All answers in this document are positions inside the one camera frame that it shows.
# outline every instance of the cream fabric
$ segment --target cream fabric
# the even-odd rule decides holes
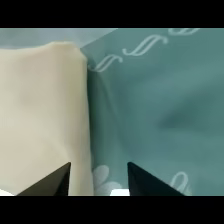
[[[72,43],[0,50],[0,189],[71,161],[69,195],[93,195],[85,56]]]

